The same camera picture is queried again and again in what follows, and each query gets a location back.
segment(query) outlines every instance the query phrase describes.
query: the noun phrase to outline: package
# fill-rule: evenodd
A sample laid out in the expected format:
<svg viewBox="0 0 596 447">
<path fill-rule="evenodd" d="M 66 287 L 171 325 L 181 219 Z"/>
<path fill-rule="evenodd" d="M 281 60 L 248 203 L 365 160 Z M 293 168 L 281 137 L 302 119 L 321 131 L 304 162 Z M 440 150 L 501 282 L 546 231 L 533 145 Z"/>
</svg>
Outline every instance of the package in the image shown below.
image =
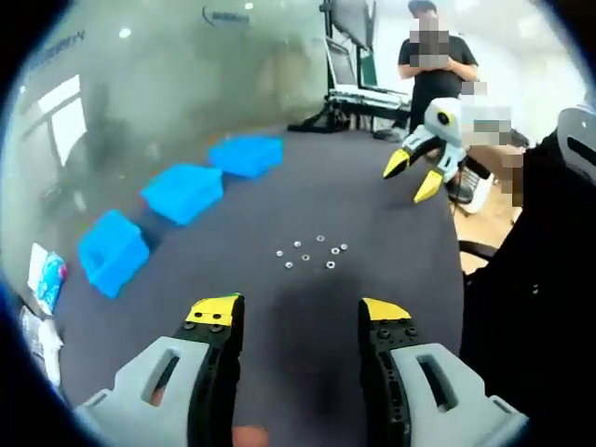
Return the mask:
<svg viewBox="0 0 596 447">
<path fill-rule="evenodd" d="M 20 328 L 35 363 L 60 395 L 59 352 L 64 343 L 54 321 L 42 320 L 24 306 L 20 311 Z"/>
<path fill-rule="evenodd" d="M 52 315 L 65 279 L 66 263 L 63 259 L 39 244 L 33 244 L 27 284 L 44 313 Z"/>
</svg>

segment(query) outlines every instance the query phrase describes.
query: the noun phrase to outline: gray gripper housing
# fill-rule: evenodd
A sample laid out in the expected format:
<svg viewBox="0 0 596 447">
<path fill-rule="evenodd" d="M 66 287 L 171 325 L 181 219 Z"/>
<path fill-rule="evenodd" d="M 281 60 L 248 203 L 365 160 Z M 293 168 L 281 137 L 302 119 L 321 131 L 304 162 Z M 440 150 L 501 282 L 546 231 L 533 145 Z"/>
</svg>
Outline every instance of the gray gripper housing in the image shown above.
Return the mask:
<svg viewBox="0 0 596 447">
<path fill-rule="evenodd" d="M 487 397 L 481 377 L 442 345 L 394 349 L 391 357 L 408 401 L 412 447 L 506 446 L 524 431 L 528 417 Z"/>
<path fill-rule="evenodd" d="M 76 416 L 103 444 L 118 447 L 183 447 L 188 414 L 203 361 L 210 346 L 160 337 L 115 375 L 113 390 L 103 389 L 78 406 Z M 178 363 L 158 406 L 151 397 L 170 361 Z"/>
</svg>

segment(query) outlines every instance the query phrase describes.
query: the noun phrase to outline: black t-shirt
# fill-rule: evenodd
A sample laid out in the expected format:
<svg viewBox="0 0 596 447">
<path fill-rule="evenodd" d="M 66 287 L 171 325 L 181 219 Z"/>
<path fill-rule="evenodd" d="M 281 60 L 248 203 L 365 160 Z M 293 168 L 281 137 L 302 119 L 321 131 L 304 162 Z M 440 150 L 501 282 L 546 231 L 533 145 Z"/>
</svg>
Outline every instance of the black t-shirt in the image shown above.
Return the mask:
<svg viewBox="0 0 596 447">
<path fill-rule="evenodd" d="M 424 44 L 411 43 L 410 39 L 406 39 L 401 44 L 398 64 L 410 65 L 412 56 L 427 53 L 423 47 L 421 48 L 421 45 L 424 46 Z M 474 55 L 461 37 L 449 36 L 449 56 L 454 61 L 465 65 L 478 65 Z M 448 70 L 433 70 L 418 74 L 414 79 L 413 86 L 413 115 L 424 115 L 430 102 L 436 98 L 457 98 L 462 91 L 463 82 L 461 77 Z"/>
</svg>

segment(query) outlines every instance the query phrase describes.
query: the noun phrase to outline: dark gray table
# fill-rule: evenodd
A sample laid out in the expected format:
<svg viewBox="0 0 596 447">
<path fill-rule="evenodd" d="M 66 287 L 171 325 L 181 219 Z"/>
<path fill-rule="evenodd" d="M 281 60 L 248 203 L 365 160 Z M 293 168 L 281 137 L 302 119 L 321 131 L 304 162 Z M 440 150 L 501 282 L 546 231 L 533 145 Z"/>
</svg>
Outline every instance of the dark gray table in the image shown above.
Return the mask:
<svg viewBox="0 0 596 447">
<path fill-rule="evenodd" d="M 357 132 L 285 138 L 283 166 L 227 182 L 223 200 L 191 225 L 131 216 L 154 249 L 116 301 L 73 266 L 56 310 L 72 404 L 112 387 L 116 370 L 174 333 L 195 301 L 234 291 L 246 296 L 236 421 L 267 427 L 272 445 L 363 445 L 361 297 L 403 305 L 427 340 L 457 351 L 463 284 L 447 197 L 411 204 L 425 163 L 384 182 L 391 144 Z M 340 243 L 348 250 L 325 269 Z"/>
</svg>

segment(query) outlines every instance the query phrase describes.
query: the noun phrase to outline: wall logo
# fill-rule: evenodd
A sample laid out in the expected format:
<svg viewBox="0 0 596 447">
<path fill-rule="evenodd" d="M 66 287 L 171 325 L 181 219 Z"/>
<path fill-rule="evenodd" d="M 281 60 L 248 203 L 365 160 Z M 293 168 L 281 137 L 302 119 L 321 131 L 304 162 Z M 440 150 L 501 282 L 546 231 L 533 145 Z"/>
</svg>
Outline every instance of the wall logo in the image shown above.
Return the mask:
<svg viewBox="0 0 596 447">
<path fill-rule="evenodd" d="M 218 11 L 208 12 L 207 7 L 203 7 L 203 19 L 211 26 L 231 23 L 244 26 L 251 24 L 251 18 L 245 14 Z"/>
<path fill-rule="evenodd" d="M 32 57 L 30 70 L 37 70 L 43 65 L 53 61 L 64 50 L 72 48 L 74 45 L 85 40 L 85 30 L 77 31 L 75 34 L 69 35 L 62 39 L 57 44 L 49 48 L 44 48 Z"/>
</svg>

